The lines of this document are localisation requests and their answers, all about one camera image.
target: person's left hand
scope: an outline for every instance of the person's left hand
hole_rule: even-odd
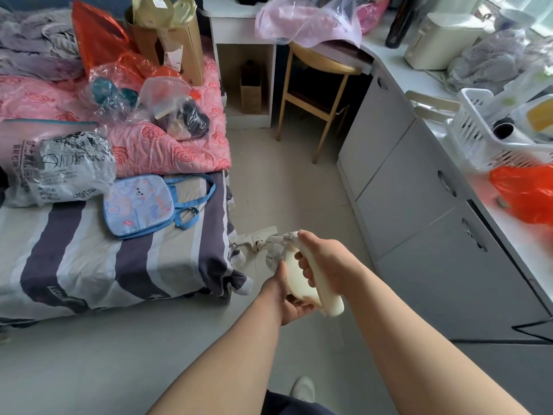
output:
[[[315,309],[312,304],[298,300],[292,294],[287,295],[287,292],[286,264],[284,261],[280,261],[275,274],[263,283],[259,297],[274,300],[280,307],[282,326],[311,313]]]

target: chair backrest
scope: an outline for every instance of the chair backrest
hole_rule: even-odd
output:
[[[304,48],[295,42],[290,42],[290,49],[296,57],[301,59],[302,62],[311,68],[318,69],[319,71],[331,72],[334,74],[361,74],[360,69],[331,60],[330,58],[325,57],[324,55],[309,48]]]

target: white plastic basket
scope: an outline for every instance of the white plastic basket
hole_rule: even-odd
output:
[[[478,107],[493,97],[489,90],[464,88],[457,94],[461,103],[453,119],[446,122],[447,138],[463,155],[471,170],[486,173],[499,166],[530,167],[553,163],[553,145],[508,142],[498,139],[480,116]]]

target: blue cartoon bag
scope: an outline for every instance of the blue cartoon bag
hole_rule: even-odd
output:
[[[188,202],[179,202],[175,184],[198,176],[211,182],[207,195]],[[215,182],[205,174],[192,174],[172,179],[159,175],[141,175],[121,179],[104,195],[104,217],[109,230],[120,239],[145,236],[169,226],[173,221],[183,230],[197,223],[198,205],[207,202],[215,191]],[[185,210],[194,216],[186,221],[180,217]]]

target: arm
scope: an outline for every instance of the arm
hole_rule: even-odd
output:
[[[280,326],[314,310],[311,304],[289,301],[284,262],[276,272],[234,325],[176,378],[148,415],[259,415]]]
[[[348,301],[400,414],[529,415],[341,243],[299,236]],[[314,286],[307,260],[296,258]]]

